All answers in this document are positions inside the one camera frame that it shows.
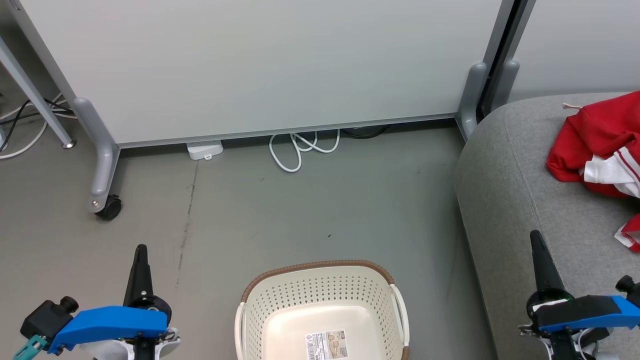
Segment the white cable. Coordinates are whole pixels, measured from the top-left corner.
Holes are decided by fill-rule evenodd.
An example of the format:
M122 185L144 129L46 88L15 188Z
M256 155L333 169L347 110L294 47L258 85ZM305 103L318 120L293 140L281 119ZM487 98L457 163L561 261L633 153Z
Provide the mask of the white cable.
M300 168L302 167L302 157L300 155L300 152L307 152L307 151L311 151L312 149L317 150L319 152L322 152L323 154L329 154L330 152L333 152L338 147L338 143L340 142L340 129L338 129L338 133L337 133L337 136L335 138L335 145L333 145L333 147L330 150L324 150L324 149L321 149L318 146L316 146L316 144L318 142L318 133L317 133L317 131L314 131L314 142L313 143L309 142L307 139L303 138L302 136L300 136L300 135L298 135L296 133L289 134L289 138L291 139L291 142L293 143L293 147L296 149L296 154L298 155L298 166L296 166L295 168L288 168L288 167L282 165L282 163L278 159L278 156L276 156L276 153L273 151L273 139L275 139L275 137L276 137L276 135L273 135L269 139L269 151L271 152L271 156L276 161L276 164L278 164L278 166L282 170L284 170L286 172L296 172L296 171L300 170ZM304 149L301 148L298 145L297 139L302 140L309 147L306 147Z
M44 124L42 125L42 128L40 129L40 132L36 135L36 138L35 138L35 139L33 139L33 140L29 143L29 145L27 145L27 146L25 146L24 148L22 148L22 150L18 150L18 151L13 152L13 153L11 153L11 154L9 154L9 155L0 155L0 160L9 159L9 158L12 158L12 157L14 157L14 156L18 156L18 155L22 154L23 152L25 152L25 151L29 150L29 149L33 146L33 144L35 144L35 143L40 139L40 137L42 136L42 134L44 134L45 129L47 129L47 122L46 122L46 121L45 121L45 122L44 122Z
M58 96L56 96L52 102L55 102L56 104L60 105L60 104L64 104L66 102L66 100L62 100L60 102L56 102L60 97L62 96L62 93L58 94ZM30 102L29 104L27 104L27 106L33 106L33 103ZM57 111L53 111L53 113L56 116L59 117L66 117L66 118L70 118L70 119L77 119L77 117L71 116L71 115L65 115L65 114L59 114ZM6 117L8 117L9 115L5 115L4 117L0 118L0 120L5 119ZM13 157L16 157L20 154L22 154L23 152L29 150L34 144L37 143L37 141L42 137L42 134L44 134L44 131L47 129L47 121L45 120L44 124L42 124L42 128L40 129L40 132L36 135L36 137L25 147L23 147L21 150L18 150L16 152L13 152L11 154L7 154L7 155L0 155L0 160L5 160L5 159L10 159Z
M592 328L592 327L590 327L590 328L588 328L588 329L584 329L584 330L580 333L580 335L578 335L578 340L576 341L576 343L578 344L578 347L580 348L580 356L582 356L582 358L583 358L584 360L586 360L586 359L587 359L587 357L586 357L586 356L584 356L584 352L582 351L582 346L580 345L580 340L582 339L582 335L584 335L586 332L592 331L593 329L594 329L594 328Z
M56 96L56 97L53 99L53 101L51 101L51 102L56 102L56 101L58 101L58 99L59 99L60 97L62 97L62 93L58 94L58 96ZM67 102L67 101L66 101L66 100L62 100L62 101L60 101L60 102L56 102L56 104L58 104L58 105L62 105L62 104L64 104L65 102ZM27 106L34 106L34 105L33 105L33 103L32 103L32 102L30 102L29 104L27 104ZM0 121L2 121L2 120L4 120L4 119L7 119L8 117L11 117L11 116L12 116L12 115L14 115L15 113L17 113L17 112L18 112L18 110L20 110L20 108L19 108L19 107L18 107L17 109L15 109L15 110L12 110L10 113L8 113L8 114L6 114L6 115L3 115L2 117L0 117Z

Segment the barcode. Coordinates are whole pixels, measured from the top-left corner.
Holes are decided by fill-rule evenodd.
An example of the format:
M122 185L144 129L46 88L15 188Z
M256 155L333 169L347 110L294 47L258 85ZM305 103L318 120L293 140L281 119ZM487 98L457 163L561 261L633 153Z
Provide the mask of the barcode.
M314 350L315 350L314 344L313 343L307 343L307 357L308 357L308 360L317 360L316 352Z

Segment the metal frame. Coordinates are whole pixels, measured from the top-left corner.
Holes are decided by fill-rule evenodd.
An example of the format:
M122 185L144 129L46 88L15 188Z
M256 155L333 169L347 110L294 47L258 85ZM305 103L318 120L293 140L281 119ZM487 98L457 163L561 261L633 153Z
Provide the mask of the metal frame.
M65 131L64 127L58 121L49 105L44 101L36 86L31 82L24 69L18 63L18 60L13 56L9 47L4 40L0 37L0 63L4 65L9 74L13 77L15 82L20 86L22 91L29 97L29 100L38 109L44 120L49 127L58 135L62 142L62 147L65 149L71 149L76 141L71 139L69 134Z
M29 43L31 43L36 54L38 54L38 57L44 64L47 71L49 71L53 81L56 83L66 99L73 99L72 101L69 101L69 105L76 113L78 121L95 145L97 163L91 185L91 194L88 200L88 209L91 213L98 213L104 209L106 204L109 189L111 188L111 182L113 180L113 174L115 173L118 157L120 156L120 148L100 120L100 117L91 102L85 98L78 98L73 89L71 89L71 86L62 74L58 64L53 59L53 56L44 44L44 41L42 41L42 38L40 38L40 34L38 34L38 31L31 22L31 19L29 19L27 14L22 11L20 1L6 1L10 8L14 9L12 13L16 22L29 40Z
M152 141L142 141L142 142L127 142L127 143L118 143L118 147L121 149L130 149L134 147L143 147L143 146L171 145L175 143L206 142L206 141L213 141L213 140L229 140L229 139L238 139L238 138L253 138L258 136L282 135L282 134L290 134L290 133L308 133L311 131L325 131L325 130L335 131L336 129L345 129L349 127L379 126L379 125L389 125L389 124L404 124L407 122L418 122L418 121L427 121L427 120L452 119L456 116L456 114L457 113L444 113L444 114L426 115L426 116L401 117L401 118L394 118L394 119L344 122L340 124L331 124L331 125L290 127L288 129L279 129L279 130L248 131L245 133L229 133L229 134L220 134L220 135L193 136L189 138L172 138L172 139L162 139L162 140L152 140Z
M465 89L463 91L462 98L460 99L458 113L456 114L456 122L458 123L458 127L465 142L477 126L477 107L482 101L484 95L483 90L488 84L487 82L489 81L489 85L491 85L490 80L488 80L490 69L493 67L493 63L495 61L500 61L499 55L504 48L500 46L500 43L504 32L508 31L507 26L509 14L515 4L516 0L502 1L496 16L495 24L493 25L491 37L489 38L489 44L487 44L486 51L484 53L483 61L481 63L474 64L469 69Z
M509 100L511 87L520 69L520 64L513 60L513 55L518 48L535 4L536 0L521 0L518 3L518 8L515 9L516 13L511 27L504 30L506 32L506 41L502 49L499 49L496 54L497 66L488 80L480 100L480 107L485 113L492 112Z

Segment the gray metal leg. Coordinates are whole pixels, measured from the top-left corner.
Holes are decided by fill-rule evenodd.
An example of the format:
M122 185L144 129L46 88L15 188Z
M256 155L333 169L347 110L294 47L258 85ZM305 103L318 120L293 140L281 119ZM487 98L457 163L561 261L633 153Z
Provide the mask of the gray metal leg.
M469 69L467 83L456 114L456 122L465 141L477 126L476 108L480 101L480 95L482 95L487 72L485 63L477 63Z
M120 148L113 141L91 101L76 97L73 103L78 117L82 119L86 131L95 144L98 155L88 204L89 211L97 213L104 208L109 195L111 181L120 156Z
M29 97L29 100L35 105L49 127L58 135L62 146L69 149L76 144L71 139L65 129L60 125L58 118L53 115L49 105L42 99L42 96L36 89L35 85L29 80L18 61L15 59L9 48L6 46L2 38L0 38L0 62L6 67L7 71L14 78L15 82L22 88L22 91Z
M516 81L518 70L520 70L520 63L517 61L509 60L504 63L502 70L498 75L497 86L493 93L490 112L507 103L513 83Z

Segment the caster wheel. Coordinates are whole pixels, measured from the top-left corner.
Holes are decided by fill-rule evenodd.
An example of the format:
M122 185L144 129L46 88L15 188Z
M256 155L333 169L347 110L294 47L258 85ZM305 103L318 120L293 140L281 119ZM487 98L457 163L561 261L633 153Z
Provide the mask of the caster wheel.
M118 197L118 195L109 195L107 197L107 201L104 205L104 208L98 211L95 216L103 219L103 220L113 220L118 216L120 210L122 209L122 200Z

